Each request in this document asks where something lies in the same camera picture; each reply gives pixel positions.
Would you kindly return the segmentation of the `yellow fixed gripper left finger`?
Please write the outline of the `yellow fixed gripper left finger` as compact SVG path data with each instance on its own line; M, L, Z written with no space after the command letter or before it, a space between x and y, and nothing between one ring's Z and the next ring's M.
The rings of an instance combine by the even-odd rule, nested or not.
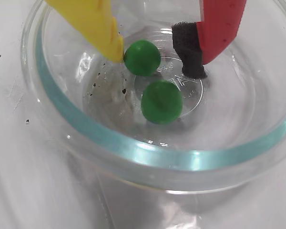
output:
M123 37L118 33L116 18L109 0L48 0L75 30L104 57L123 61Z

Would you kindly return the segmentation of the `gripper red moving right finger with foam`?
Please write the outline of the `gripper red moving right finger with foam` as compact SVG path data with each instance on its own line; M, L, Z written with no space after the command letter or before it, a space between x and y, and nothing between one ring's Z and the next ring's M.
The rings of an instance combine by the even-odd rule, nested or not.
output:
M179 22L172 26L173 48L183 63L185 77L207 77L204 65L236 38L245 4L245 0L201 0L199 22Z

